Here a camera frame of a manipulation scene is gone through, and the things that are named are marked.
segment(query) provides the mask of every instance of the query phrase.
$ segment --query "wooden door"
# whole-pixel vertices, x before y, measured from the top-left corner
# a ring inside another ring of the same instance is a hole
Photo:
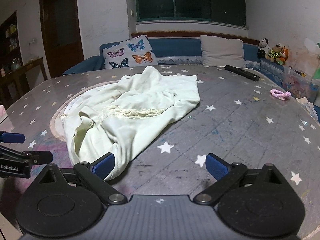
[[[77,0],[40,0],[44,51],[52,78],[84,60]]]

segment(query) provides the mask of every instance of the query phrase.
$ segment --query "light green cloth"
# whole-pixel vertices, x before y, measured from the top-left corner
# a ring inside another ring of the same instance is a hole
[[[197,76],[162,76],[147,66],[142,74],[96,88],[62,119],[72,164],[94,162],[108,152],[120,175],[169,124],[181,119],[200,101]]]

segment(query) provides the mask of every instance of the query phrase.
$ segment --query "remote control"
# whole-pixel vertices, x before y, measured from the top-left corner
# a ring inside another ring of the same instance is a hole
[[[236,68],[236,67],[233,67],[233,66],[230,66],[230,65],[226,65],[225,67],[225,70],[228,70],[228,71],[231,71],[233,73],[236,73],[238,75],[241,75],[241,76],[244,76],[246,78],[249,78],[253,81],[258,81],[260,79],[260,77],[256,74],[253,74],[251,72],[248,72],[248,71],[245,71],[241,68]]]

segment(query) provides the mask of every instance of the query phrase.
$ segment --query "metal screw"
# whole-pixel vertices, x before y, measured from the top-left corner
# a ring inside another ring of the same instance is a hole
[[[212,197],[208,194],[199,194],[197,197],[196,197],[196,200],[199,201],[199,202],[202,202],[202,203],[207,203],[207,202],[210,202],[212,200]]]
[[[114,203],[118,203],[124,200],[124,195],[115,193],[109,196],[109,200]]]

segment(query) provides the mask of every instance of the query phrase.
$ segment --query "teddy bear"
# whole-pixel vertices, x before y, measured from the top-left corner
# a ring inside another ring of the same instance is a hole
[[[289,56],[289,51],[288,49],[284,46],[282,51],[280,52],[280,57],[276,58],[276,63],[278,65],[284,65],[285,61],[288,59]]]
[[[280,52],[282,49],[283,48],[280,44],[273,46],[272,49],[268,51],[268,54],[266,54],[265,58],[271,62],[275,62],[276,58],[280,57]]]
[[[258,58],[265,58],[268,51],[271,50],[269,46],[269,41],[267,38],[261,39],[259,42],[259,49],[258,49]]]

